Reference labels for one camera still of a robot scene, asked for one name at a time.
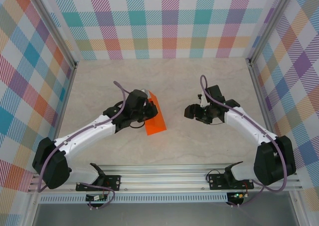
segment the orange object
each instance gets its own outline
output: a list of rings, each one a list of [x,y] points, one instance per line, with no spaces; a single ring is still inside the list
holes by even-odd
[[[149,94],[151,96],[149,101],[153,101],[158,110],[158,114],[155,117],[145,121],[146,133],[147,135],[152,135],[152,134],[166,130],[166,125],[164,122],[163,115],[161,114],[161,111],[160,111],[160,105],[159,105],[158,99],[150,91],[149,91]]]

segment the cable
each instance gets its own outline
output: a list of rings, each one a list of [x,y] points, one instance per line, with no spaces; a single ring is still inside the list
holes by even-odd
[[[130,128],[139,129],[139,128],[142,128],[143,126],[145,126],[145,121],[143,121],[143,124],[140,125],[140,126],[131,126],[131,125],[130,125]]]
[[[207,173],[207,175],[206,175],[206,181],[207,181],[208,183],[209,183],[209,181],[208,181],[207,177],[208,177],[209,173],[210,173],[210,172],[212,172],[212,171],[217,171],[217,172],[218,172],[218,174],[220,174],[220,175],[221,175],[221,173],[220,173],[218,170],[211,170],[211,171],[209,171],[209,172]]]
[[[102,208],[104,208],[105,206],[109,205],[109,204],[114,200],[114,198],[115,198],[115,191],[114,191],[113,189],[111,189],[111,188],[104,187],[104,186],[90,185],[90,184],[86,184],[86,183],[81,183],[81,184],[82,184],[82,185],[85,185],[85,186],[87,186],[87,187],[91,187],[91,188],[97,188],[97,189],[103,189],[103,190],[112,191],[112,193],[113,193],[111,199],[110,199],[108,202],[104,203],[101,207],[93,207],[93,206],[91,205],[91,201],[90,201],[90,202],[89,202],[90,210],[92,210],[92,209],[95,209],[95,210],[102,209]]]
[[[246,194],[248,193],[248,186],[246,184],[246,182],[243,181],[243,184],[246,186]]]
[[[123,95],[123,103],[122,103],[122,106],[121,106],[121,109],[119,110],[118,113],[116,113],[113,117],[111,117],[110,119],[107,119],[103,122],[100,122],[98,124],[96,124],[95,126],[94,125],[90,125],[90,126],[87,126],[86,128],[83,128],[82,130],[78,131],[77,133],[74,133],[73,135],[71,135],[70,137],[68,137],[65,141],[63,141],[61,144],[59,144],[49,155],[48,157],[46,158],[43,166],[42,166],[42,169],[41,169],[41,172],[40,172],[40,175],[39,175],[39,180],[38,180],[38,187],[37,187],[37,191],[39,193],[41,193],[46,187],[47,185],[45,185],[43,188],[41,188],[41,184],[42,184],[42,179],[43,179],[43,175],[44,175],[44,171],[45,171],[45,168],[48,164],[48,162],[50,161],[51,157],[58,151],[59,148],[61,148],[65,142],[69,142],[70,140],[72,140],[74,137],[78,136],[79,134],[85,132],[86,130],[88,129],[91,129],[91,128],[95,128],[97,126],[100,126],[100,125],[104,125],[112,120],[114,120],[115,118],[117,118],[121,113],[122,111],[124,110],[124,106],[125,106],[125,102],[126,102],[126,97],[125,97],[125,90],[124,88],[121,86],[121,84],[119,84],[118,82],[114,81],[113,82],[118,88],[121,89],[122,91],[122,95]]]
[[[206,87],[204,87],[202,79],[205,80],[205,85],[206,85]],[[232,107],[230,107],[230,106],[228,106],[228,105],[226,105],[226,104],[223,104],[223,103],[221,103],[221,102],[215,100],[214,98],[212,98],[212,97],[208,94],[208,92],[206,91],[206,88],[207,88],[207,79],[206,79],[205,75],[201,75],[201,76],[200,76],[200,86],[201,86],[202,90],[204,91],[205,95],[206,95],[210,100],[212,100],[214,103],[216,103],[216,104],[218,104],[218,105],[220,105],[220,106],[222,106],[222,107],[225,107],[225,108],[227,108],[227,109],[229,109],[229,110],[231,110],[231,111],[233,111],[233,112],[239,114],[241,117],[245,118],[249,123],[251,123],[254,127],[256,127],[262,134],[264,134],[264,135],[272,142],[272,144],[273,144],[274,147],[276,148],[276,150],[277,150],[277,152],[278,152],[278,154],[279,154],[281,163],[282,163],[282,165],[283,165],[284,181],[283,181],[283,185],[282,185],[279,189],[277,189],[277,190],[271,189],[271,188],[269,188],[269,187],[267,187],[267,186],[264,186],[263,184],[260,184],[260,183],[258,183],[258,182],[256,182],[256,181],[253,180],[253,182],[254,182],[255,184],[262,186],[262,189],[261,189],[261,191],[260,191],[253,199],[251,199],[250,201],[248,201],[248,202],[246,202],[246,203],[244,203],[244,204],[242,204],[242,205],[246,205],[246,204],[251,203],[252,201],[254,201],[254,200],[260,195],[260,193],[263,192],[263,190],[264,190],[265,188],[266,188],[267,190],[271,191],[271,192],[274,192],[274,193],[278,193],[278,192],[283,191],[283,189],[286,187],[286,184],[287,184],[287,168],[286,168],[284,156],[283,156],[283,154],[282,154],[282,152],[281,152],[281,150],[280,150],[278,144],[277,144],[262,128],[260,128],[257,124],[255,124],[254,121],[252,121],[249,117],[245,116],[244,114],[242,114],[242,113],[239,112],[238,110],[236,110],[236,109],[234,109],[234,108],[232,108]]]

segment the plaid wall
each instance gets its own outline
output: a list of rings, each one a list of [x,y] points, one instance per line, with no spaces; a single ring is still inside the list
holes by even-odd
[[[276,133],[293,142],[308,216],[319,220],[319,0],[291,0],[255,66]]]
[[[267,0],[55,2],[81,55],[92,60],[243,56],[267,4]]]
[[[69,50],[70,50],[70,52],[71,52],[73,58],[74,58],[75,60],[79,60],[78,56],[75,54],[75,51],[74,51],[74,49],[73,49],[73,46],[72,46],[71,43],[70,43],[70,40],[67,38],[67,36],[66,36],[66,34],[65,34],[65,32],[64,32],[64,30],[63,30],[63,28],[62,28],[62,26],[61,26],[61,24],[60,24],[58,18],[56,17],[56,15],[55,15],[55,13],[54,13],[54,11],[53,11],[51,5],[49,4],[48,0],[42,0],[42,1],[43,1],[44,5],[45,5],[46,9],[47,9],[48,12],[50,13],[50,15],[51,15],[51,17],[52,17],[52,20],[53,20],[54,23],[55,23],[55,26],[58,28],[58,30],[59,30],[59,32],[60,32],[62,38],[64,39],[66,45],[68,46],[68,48],[69,48]]]
[[[0,225],[17,225],[39,141],[53,138],[71,67],[30,0],[0,0]]]
[[[268,25],[270,19],[272,18],[273,13],[275,12],[275,9],[276,9],[276,7],[278,6],[279,2],[280,2],[280,0],[275,0],[275,1],[273,2],[273,4],[271,5],[271,8],[270,8],[270,10],[269,10],[269,12],[268,12],[268,14],[267,14],[267,17],[265,18],[265,20],[264,20],[264,22],[263,22],[261,28],[259,29],[258,35],[257,35],[257,37],[256,37],[256,39],[255,39],[255,41],[254,41],[254,44],[253,44],[253,46],[252,46],[252,48],[251,48],[251,50],[250,50],[248,56],[245,56],[245,57],[247,57],[247,58],[251,58],[251,57],[252,57],[252,55],[253,55],[253,53],[254,53],[254,51],[255,51],[255,49],[256,49],[256,46],[257,46],[257,44],[258,44],[258,42],[259,42],[261,36],[264,34],[264,32],[265,32],[265,30],[266,30],[266,27],[267,27],[267,25]]]

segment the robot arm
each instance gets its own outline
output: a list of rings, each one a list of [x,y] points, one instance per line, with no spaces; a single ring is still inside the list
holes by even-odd
[[[95,186],[105,186],[105,175],[96,164],[91,163],[95,170],[90,170],[73,168],[71,162],[77,154],[94,142],[119,132],[134,121],[143,122],[158,114],[154,103],[149,102],[147,94],[141,90],[129,93],[124,108],[119,114],[122,104],[123,102],[119,102],[106,109],[93,122],[72,134],[55,140],[47,137],[39,143],[32,166],[38,174],[44,167],[43,181],[48,188],[55,189],[65,182],[84,182]],[[47,165],[44,165],[48,157],[50,159]]]
[[[287,175],[292,175],[296,171],[295,160],[291,141],[286,136],[278,137],[255,122],[249,117],[240,105],[234,100],[225,100],[217,85],[205,89],[216,101],[232,107],[235,111],[230,111],[215,102],[211,101],[202,92],[198,95],[200,104],[189,105],[185,109],[184,116],[196,119],[205,124],[211,124],[214,118],[219,118],[222,122],[232,126],[240,132],[250,143],[256,146],[255,162],[238,162],[225,168],[224,177],[230,187],[238,181],[247,179],[258,179],[263,185],[270,185],[283,179],[283,166],[278,152],[272,140],[277,143],[282,152],[287,168]]]

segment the colorful plaid fabric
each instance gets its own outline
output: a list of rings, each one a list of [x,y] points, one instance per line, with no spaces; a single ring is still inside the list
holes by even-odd
[[[243,56],[267,0],[55,1],[94,60]]]
[[[0,225],[18,224],[38,143],[53,138],[71,67],[30,0],[0,0]]]
[[[280,0],[275,0],[267,14],[267,17],[265,18],[261,28],[259,29],[259,32],[258,32],[258,35],[257,35],[257,38],[255,39],[254,41],[254,44],[248,54],[248,58],[251,58],[252,57],[252,54],[254,53],[255,49],[256,49],[256,46],[261,38],[261,36],[264,34],[265,30],[266,30],[266,27],[269,23],[269,21],[271,20],[272,16],[273,16],[273,13],[275,12],[275,9],[276,7],[278,6]]]
[[[308,216],[319,219],[319,0],[291,0],[255,65],[276,133],[293,142]]]

